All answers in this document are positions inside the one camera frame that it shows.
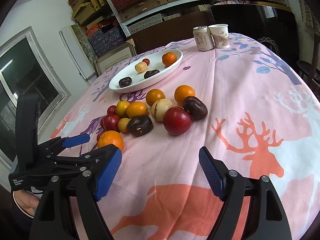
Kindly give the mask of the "person left hand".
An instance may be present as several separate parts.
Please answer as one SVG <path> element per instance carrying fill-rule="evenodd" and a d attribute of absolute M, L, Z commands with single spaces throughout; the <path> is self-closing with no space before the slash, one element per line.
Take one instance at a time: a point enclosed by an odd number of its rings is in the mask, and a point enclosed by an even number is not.
<path fill-rule="evenodd" d="M 14 191 L 12 196 L 18 208 L 28 217 L 34 218 L 39 199 L 24 190 Z"/>

